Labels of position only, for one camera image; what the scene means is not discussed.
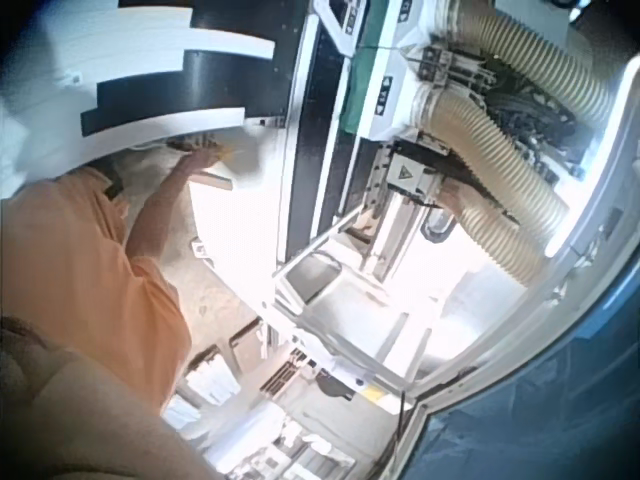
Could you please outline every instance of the person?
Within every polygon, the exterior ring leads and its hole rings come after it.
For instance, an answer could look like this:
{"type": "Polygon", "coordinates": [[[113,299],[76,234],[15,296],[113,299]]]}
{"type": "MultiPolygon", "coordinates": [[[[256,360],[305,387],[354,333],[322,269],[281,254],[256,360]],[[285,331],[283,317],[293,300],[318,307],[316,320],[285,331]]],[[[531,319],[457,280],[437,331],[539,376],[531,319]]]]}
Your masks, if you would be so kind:
{"type": "Polygon", "coordinates": [[[224,479],[106,368],[10,317],[0,405],[2,479],[224,479]]]}
{"type": "Polygon", "coordinates": [[[126,244],[126,205],[104,162],[4,200],[2,315],[95,361],[160,413],[191,337],[158,260],[189,176],[219,157],[211,148],[184,155],[146,200],[126,244]]]}

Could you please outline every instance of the factory floor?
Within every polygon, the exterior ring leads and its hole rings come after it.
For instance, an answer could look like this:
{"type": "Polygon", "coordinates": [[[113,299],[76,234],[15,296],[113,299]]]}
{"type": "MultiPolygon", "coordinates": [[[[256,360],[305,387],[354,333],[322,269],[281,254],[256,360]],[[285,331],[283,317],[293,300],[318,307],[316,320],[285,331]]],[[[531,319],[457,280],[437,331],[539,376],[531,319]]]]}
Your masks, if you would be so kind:
{"type": "MultiPolygon", "coordinates": [[[[123,194],[130,204],[129,229],[146,198],[162,182],[178,156],[173,151],[158,148],[129,150],[113,157],[123,180],[123,194]]],[[[254,320],[256,314],[205,266],[203,260],[194,257],[191,240],[196,236],[189,188],[185,188],[173,212],[160,269],[180,295],[180,308],[191,331],[190,358],[216,344],[237,378],[241,365],[259,362],[260,343],[257,338],[248,339],[236,352],[242,358],[236,358],[229,348],[229,338],[254,320]]]]}

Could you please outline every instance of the corrugated dust hose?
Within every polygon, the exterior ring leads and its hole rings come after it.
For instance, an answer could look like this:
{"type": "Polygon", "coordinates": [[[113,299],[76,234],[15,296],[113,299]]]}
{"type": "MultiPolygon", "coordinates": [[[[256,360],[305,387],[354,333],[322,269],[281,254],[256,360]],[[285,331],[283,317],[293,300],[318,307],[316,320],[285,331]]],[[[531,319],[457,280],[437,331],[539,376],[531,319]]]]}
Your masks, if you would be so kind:
{"type": "Polygon", "coordinates": [[[508,15],[482,2],[460,3],[446,29],[454,41],[497,55],[591,127],[607,121],[613,97],[584,65],[508,15]]]}
{"type": "Polygon", "coordinates": [[[540,245],[496,210],[472,187],[446,179],[437,202],[509,275],[529,286],[547,259],[540,245]]]}
{"type": "Polygon", "coordinates": [[[422,128],[446,142],[540,244],[546,245],[568,207],[471,100],[442,91],[422,114],[422,128]]]}

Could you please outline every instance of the warning sticker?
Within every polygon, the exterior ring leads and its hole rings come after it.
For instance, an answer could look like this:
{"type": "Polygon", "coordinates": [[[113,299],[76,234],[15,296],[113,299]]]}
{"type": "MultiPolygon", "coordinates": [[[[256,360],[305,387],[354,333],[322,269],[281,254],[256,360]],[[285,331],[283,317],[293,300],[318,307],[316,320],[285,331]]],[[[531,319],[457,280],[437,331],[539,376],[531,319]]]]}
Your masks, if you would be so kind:
{"type": "Polygon", "coordinates": [[[403,165],[400,168],[400,175],[398,175],[398,179],[409,180],[410,178],[413,178],[413,175],[411,175],[411,172],[409,171],[409,169],[403,165]]]}

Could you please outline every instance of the man's hand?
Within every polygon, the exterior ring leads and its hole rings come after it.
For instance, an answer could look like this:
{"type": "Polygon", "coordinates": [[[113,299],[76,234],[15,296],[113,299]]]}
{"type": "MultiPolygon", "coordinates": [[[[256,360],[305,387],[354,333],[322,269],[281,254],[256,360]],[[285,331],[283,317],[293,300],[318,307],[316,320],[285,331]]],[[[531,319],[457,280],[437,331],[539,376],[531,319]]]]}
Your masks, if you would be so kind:
{"type": "Polygon", "coordinates": [[[213,167],[228,155],[229,152],[222,146],[203,148],[182,157],[176,167],[191,175],[205,168],[213,167]]]}

